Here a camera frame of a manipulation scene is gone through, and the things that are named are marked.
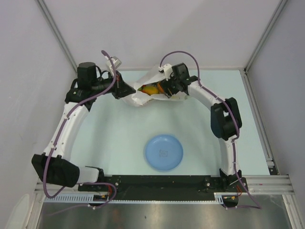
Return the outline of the white plastic bag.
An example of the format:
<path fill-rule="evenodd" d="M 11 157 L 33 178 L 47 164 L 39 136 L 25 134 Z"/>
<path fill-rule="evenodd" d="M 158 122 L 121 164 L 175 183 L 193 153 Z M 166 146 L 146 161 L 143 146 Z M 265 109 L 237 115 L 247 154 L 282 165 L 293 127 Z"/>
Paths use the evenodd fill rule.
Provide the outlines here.
<path fill-rule="evenodd" d="M 145 86 L 154 86 L 157 87 L 157 83 L 164 80 L 164 74 L 159 72 L 158 69 L 159 66 L 154 66 L 151 70 L 149 70 L 144 76 L 142 76 L 139 80 L 128 83 L 129 86 L 134 88 L 136 92 L 134 94 L 131 94 L 127 97 L 122 98 L 122 100 L 134 107 L 141 107 L 146 105 L 148 102 L 152 100 L 160 100 L 160 101 L 184 101 L 187 99 L 187 95 L 183 92 L 179 92 L 176 95 L 172 96 L 171 98 L 168 98 L 164 94 L 153 94 L 148 95 L 143 92 L 141 92 L 142 87 Z"/>

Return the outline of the fake pineapple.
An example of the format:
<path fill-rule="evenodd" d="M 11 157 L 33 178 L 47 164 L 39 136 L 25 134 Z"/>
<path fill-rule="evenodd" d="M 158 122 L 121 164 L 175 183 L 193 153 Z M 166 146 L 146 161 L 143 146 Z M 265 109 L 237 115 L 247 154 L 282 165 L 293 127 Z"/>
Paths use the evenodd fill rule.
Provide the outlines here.
<path fill-rule="evenodd" d="M 162 86 L 160 85 L 160 83 L 157 83 L 157 89 L 159 91 L 160 94 L 164 94 L 164 89 L 162 88 Z"/>

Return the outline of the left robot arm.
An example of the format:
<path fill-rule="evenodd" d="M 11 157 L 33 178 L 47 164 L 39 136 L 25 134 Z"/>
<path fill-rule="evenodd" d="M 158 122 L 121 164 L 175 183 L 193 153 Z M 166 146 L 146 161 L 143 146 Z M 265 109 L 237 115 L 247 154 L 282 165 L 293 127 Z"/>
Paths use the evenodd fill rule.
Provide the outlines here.
<path fill-rule="evenodd" d="M 136 91 L 125 83 L 117 71 L 121 62 L 111 58 L 105 71 L 93 62 L 82 62 L 77 67 L 77 78 L 73 80 L 65 97 L 65 105 L 57 129 L 44 149 L 35 154 L 31 163 L 44 185 L 54 184 L 73 187 L 88 183 L 99 191 L 105 186 L 98 167 L 79 167 L 71 162 L 72 147 L 78 131 L 98 96 L 112 94 L 121 99 Z"/>

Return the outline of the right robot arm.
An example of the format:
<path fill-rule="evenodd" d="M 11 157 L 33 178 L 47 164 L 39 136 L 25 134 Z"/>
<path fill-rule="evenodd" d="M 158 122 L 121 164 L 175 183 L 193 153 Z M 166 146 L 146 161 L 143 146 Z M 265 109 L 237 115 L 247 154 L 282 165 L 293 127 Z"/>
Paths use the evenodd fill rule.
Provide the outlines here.
<path fill-rule="evenodd" d="M 167 97 L 185 93 L 209 109 L 211 130 L 219 139 L 221 150 L 220 187 L 232 191 L 241 179 L 235 141 L 240 136 L 242 121 L 236 99 L 224 99 L 215 94 L 201 83 L 200 76 L 190 76 L 184 63 L 160 65 L 158 71 L 164 75 L 159 86 Z"/>

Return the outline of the fake mango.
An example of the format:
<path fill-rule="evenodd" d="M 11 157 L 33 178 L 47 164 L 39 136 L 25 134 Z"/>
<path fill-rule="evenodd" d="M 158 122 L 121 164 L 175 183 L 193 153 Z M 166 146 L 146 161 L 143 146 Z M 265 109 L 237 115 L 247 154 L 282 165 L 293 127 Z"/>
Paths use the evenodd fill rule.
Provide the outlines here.
<path fill-rule="evenodd" d="M 148 95 L 159 94 L 158 88 L 156 88 L 154 86 L 145 86 L 145 87 L 142 87 L 141 92 L 143 92 L 145 94 L 148 94 Z"/>

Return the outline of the blue plastic plate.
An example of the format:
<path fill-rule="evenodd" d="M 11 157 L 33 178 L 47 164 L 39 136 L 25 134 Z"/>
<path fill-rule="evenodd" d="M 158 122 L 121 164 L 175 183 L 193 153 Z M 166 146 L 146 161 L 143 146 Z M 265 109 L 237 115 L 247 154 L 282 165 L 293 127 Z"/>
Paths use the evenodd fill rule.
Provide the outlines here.
<path fill-rule="evenodd" d="M 171 171 L 182 162 L 183 146 L 173 135 L 156 135 L 146 143 L 144 156 L 153 169 Z"/>

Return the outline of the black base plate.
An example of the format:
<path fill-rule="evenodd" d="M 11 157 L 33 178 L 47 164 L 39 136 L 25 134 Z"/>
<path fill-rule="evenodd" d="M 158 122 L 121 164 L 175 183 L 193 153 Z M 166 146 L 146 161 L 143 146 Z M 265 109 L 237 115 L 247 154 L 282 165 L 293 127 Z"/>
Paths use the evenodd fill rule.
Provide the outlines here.
<path fill-rule="evenodd" d="M 135 201 L 208 201 L 214 193 L 235 193 L 241 184 L 218 176 L 104 176 L 100 182 L 107 185 L 82 185 L 78 191 L 107 192 L 110 184 L 117 188 L 115 200 Z"/>

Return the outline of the aluminium frame rail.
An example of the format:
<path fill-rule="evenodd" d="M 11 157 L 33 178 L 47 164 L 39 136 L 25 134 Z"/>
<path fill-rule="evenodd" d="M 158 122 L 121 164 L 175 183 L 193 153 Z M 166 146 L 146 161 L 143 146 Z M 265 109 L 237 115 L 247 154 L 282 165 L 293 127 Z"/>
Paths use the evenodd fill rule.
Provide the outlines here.
<path fill-rule="evenodd" d="M 93 183 L 92 185 L 107 185 L 107 183 L 100 182 L 100 180 L 104 177 L 98 179 L 97 183 Z M 265 195 L 265 194 L 290 194 L 293 193 L 293 187 L 290 181 L 290 178 L 288 176 L 244 176 L 241 177 L 238 182 L 241 184 L 244 191 L 242 191 L 240 188 L 235 193 L 224 193 L 224 192 L 216 192 L 221 194 L 254 194 L 254 195 Z M 72 189 L 72 190 L 78 190 L 78 186 L 80 185 L 79 182 L 73 181 L 71 179 L 68 179 L 67 181 L 58 181 L 53 179 L 47 179 L 47 188 L 49 188 L 50 191 L 55 190 L 55 186 L 58 187 L 65 187 L 66 189 Z M 117 188 L 110 184 L 109 186 L 112 186 L 112 192 L 116 195 L 117 194 Z"/>

